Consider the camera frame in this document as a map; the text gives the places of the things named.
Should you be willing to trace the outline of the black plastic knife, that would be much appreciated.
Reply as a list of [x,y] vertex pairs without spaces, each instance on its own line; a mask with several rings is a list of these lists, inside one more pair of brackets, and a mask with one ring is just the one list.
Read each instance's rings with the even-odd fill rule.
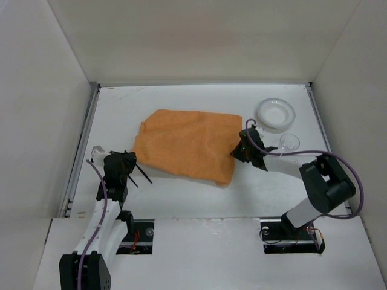
[[140,173],[151,183],[153,184],[153,182],[151,181],[150,177],[145,173],[145,171],[136,163],[136,168],[140,171]]

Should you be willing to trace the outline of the black plastic fork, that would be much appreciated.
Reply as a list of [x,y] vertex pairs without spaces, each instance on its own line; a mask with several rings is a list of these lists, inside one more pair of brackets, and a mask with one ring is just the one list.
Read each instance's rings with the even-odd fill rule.
[[128,175],[128,179],[137,187],[139,188],[139,186],[137,185],[137,183],[131,178],[130,175]]

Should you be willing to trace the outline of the clear plastic cup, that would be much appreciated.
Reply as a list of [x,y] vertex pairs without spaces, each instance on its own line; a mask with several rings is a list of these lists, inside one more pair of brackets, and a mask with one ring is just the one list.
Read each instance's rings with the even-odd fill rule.
[[279,137],[278,149],[281,152],[294,152],[298,150],[300,144],[301,142],[296,135],[285,133]]

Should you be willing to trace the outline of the orange cloth placemat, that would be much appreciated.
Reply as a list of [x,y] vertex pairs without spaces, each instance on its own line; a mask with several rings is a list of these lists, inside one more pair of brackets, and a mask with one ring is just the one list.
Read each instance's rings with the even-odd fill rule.
[[146,166],[228,186],[241,129],[239,115],[159,109],[141,123],[132,149]]

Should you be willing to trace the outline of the white round plate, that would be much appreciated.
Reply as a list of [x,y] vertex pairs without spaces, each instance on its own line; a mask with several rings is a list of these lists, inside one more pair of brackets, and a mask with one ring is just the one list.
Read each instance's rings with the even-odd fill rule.
[[291,104],[280,98],[267,98],[256,109],[259,119],[273,129],[287,129],[296,119],[296,112]]

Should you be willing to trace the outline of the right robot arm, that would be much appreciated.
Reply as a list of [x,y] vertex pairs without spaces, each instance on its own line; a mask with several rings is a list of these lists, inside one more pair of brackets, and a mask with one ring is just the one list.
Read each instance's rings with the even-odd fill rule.
[[307,197],[281,216],[281,227],[287,233],[328,215],[356,193],[338,157],[330,152],[312,150],[277,153],[276,147],[265,147],[254,126],[239,132],[240,141],[231,156],[266,172],[279,172],[303,182]]

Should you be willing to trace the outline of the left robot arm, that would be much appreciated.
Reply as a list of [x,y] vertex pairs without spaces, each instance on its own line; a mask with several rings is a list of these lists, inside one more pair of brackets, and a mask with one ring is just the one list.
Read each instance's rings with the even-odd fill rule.
[[87,163],[99,177],[93,214],[75,249],[59,261],[61,289],[111,289],[109,263],[130,230],[134,218],[123,206],[134,152],[105,152],[96,146]]

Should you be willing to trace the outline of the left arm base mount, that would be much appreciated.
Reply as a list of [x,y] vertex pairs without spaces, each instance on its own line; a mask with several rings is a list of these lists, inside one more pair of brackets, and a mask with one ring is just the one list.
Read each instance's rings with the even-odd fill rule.
[[132,229],[122,240],[118,255],[150,255],[153,250],[154,239],[153,219],[135,219]]

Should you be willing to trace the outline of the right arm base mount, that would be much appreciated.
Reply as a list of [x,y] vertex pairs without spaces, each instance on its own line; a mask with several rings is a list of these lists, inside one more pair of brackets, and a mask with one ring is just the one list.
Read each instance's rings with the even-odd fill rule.
[[265,254],[322,254],[325,239],[313,222],[290,228],[280,218],[260,219],[259,237]]

